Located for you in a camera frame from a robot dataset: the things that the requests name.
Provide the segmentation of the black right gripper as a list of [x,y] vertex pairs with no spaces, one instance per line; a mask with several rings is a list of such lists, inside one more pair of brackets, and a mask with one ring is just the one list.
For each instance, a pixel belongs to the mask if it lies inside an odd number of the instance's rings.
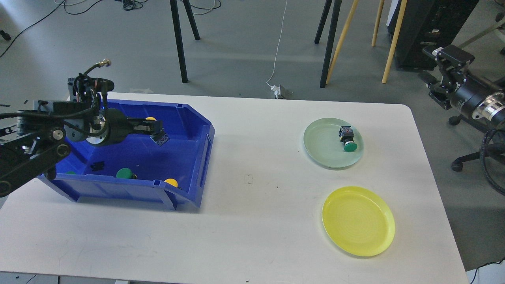
[[422,52],[435,61],[441,75],[456,76],[454,80],[444,78],[445,83],[442,84],[427,71],[418,74],[418,78],[428,88],[428,95],[444,110],[453,107],[467,119],[504,118],[503,78],[490,81],[469,73],[468,68],[475,60],[474,55],[454,45],[428,45]]

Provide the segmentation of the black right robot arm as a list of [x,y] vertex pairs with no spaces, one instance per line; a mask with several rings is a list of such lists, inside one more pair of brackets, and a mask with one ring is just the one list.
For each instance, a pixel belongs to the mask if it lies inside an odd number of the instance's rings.
[[474,56],[454,45],[428,45],[422,52],[435,61],[441,74],[440,80],[426,71],[419,74],[429,97],[444,110],[454,108],[459,113],[449,118],[449,124],[465,121],[484,134],[479,150],[455,159],[451,169],[460,172],[464,162],[479,160],[487,182],[504,194],[504,187],[494,180],[486,164],[487,157],[504,164],[504,78],[491,81],[472,73],[469,65]]

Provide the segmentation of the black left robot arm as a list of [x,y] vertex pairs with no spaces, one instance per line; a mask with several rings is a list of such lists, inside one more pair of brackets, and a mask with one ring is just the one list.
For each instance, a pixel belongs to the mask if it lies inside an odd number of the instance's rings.
[[1,115],[1,119],[17,119],[16,137],[1,142],[1,196],[40,174],[55,179],[56,164],[71,153],[70,141],[102,147],[118,144],[132,134],[148,135],[159,146],[169,140],[162,121],[127,117],[108,106],[108,92],[114,83],[92,78],[89,73],[110,65],[111,61],[104,59],[68,79],[68,101],[39,100],[32,110]]

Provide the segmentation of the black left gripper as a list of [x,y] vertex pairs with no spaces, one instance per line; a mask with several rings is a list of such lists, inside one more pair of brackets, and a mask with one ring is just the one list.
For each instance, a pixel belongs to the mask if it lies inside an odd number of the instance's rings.
[[146,118],[127,118],[117,108],[108,109],[105,122],[108,123],[106,131],[100,136],[87,137],[86,142],[94,147],[104,147],[121,143],[130,134],[148,135],[151,138],[161,138],[163,136],[162,121]]

